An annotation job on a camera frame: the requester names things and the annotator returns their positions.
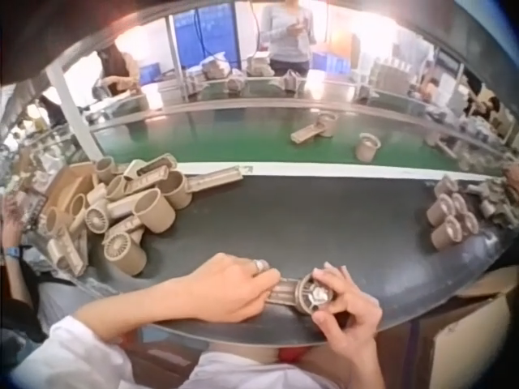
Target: gray shirt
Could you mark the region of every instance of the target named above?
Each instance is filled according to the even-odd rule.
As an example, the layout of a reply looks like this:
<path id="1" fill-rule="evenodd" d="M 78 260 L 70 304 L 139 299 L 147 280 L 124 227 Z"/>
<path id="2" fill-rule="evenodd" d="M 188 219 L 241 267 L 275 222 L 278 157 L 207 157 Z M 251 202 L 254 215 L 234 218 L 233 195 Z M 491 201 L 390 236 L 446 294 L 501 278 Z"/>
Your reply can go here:
<path id="1" fill-rule="evenodd" d="M 307 26 L 299 36 L 290 36 L 286 29 L 292 24 Z M 268 45 L 270 58 L 284 62 L 306 62 L 311 58 L 310 46 L 315 44 L 314 18 L 310 10 L 299 7 L 291 12 L 281 4 L 264 8 L 260 40 Z"/>

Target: white sleeve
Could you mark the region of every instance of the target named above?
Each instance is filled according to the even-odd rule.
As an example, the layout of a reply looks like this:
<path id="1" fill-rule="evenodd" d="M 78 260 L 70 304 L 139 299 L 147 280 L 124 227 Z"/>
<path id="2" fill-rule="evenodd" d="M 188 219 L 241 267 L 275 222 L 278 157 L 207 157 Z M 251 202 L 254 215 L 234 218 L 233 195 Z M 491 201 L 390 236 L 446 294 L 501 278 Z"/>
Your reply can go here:
<path id="1" fill-rule="evenodd" d="M 123 350 L 71 316 L 50 328 L 49 338 L 11 378 L 24 389 L 140 388 Z"/>

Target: ring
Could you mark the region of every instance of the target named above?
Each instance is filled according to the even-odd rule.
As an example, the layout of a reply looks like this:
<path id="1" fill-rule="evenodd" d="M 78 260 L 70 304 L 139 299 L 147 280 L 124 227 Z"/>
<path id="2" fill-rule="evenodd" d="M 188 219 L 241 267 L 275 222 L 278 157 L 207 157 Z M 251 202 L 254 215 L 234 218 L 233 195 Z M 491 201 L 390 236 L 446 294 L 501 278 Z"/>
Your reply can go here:
<path id="1" fill-rule="evenodd" d="M 269 268 L 267 261 L 263 259 L 253 259 L 252 262 L 256 266 L 256 274 L 263 273 L 265 270 L 268 270 Z"/>

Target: right hand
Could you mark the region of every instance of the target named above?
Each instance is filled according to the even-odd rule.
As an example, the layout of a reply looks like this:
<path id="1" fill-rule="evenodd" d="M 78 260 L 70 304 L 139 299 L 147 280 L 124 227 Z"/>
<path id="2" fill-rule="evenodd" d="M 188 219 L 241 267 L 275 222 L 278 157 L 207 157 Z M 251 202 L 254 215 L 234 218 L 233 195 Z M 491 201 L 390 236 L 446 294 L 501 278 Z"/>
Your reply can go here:
<path id="1" fill-rule="evenodd" d="M 6 196 L 2 202 L 2 247 L 18 247 L 22 237 L 24 225 L 22 210 L 13 194 Z"/>
<path id="2" fill-rule="evenodd" d="M 281 279 L 276 269 L 258 274 L 251 259 L 216 254 L 181 280 L 190 301 L 190 318 L 237 323 L 261 313 Z"/>
<path id="3" fill-rule="evenodd" d="M 299 36 L 304 31 L 305 27 L 301 23 L 294 23 L 291 24 L 289 27 L 286 28 L 286 32 L 293 37 Z"/>
<path id="4" fill-rule="evenodd" d="M 341 270 L 329 263 L 324 269 L 315 269 L 312 277 L 332 289 L 337 297 L 312 315 L 314 323 L 326 336 L 332 350 L 350 361 L 375 353 L 375 335 L 382 310 L 379 302 L 362 292 L 354 283 L 346 267 Z M 334 314 L 350 314 L 345 329 L 341 329 Z"/>

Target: wristwatch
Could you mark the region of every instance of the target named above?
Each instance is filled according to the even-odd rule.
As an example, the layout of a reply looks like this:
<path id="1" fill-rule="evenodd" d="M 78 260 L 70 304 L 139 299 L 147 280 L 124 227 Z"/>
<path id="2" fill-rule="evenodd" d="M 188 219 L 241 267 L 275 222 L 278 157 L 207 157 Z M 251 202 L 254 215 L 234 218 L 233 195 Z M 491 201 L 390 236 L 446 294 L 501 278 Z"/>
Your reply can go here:
<path id="1" fill-rule="evenodd" d="M 19 247 L 7 247 L 5 255 L 11 258 L 20 259 L 21 253 Z"/>

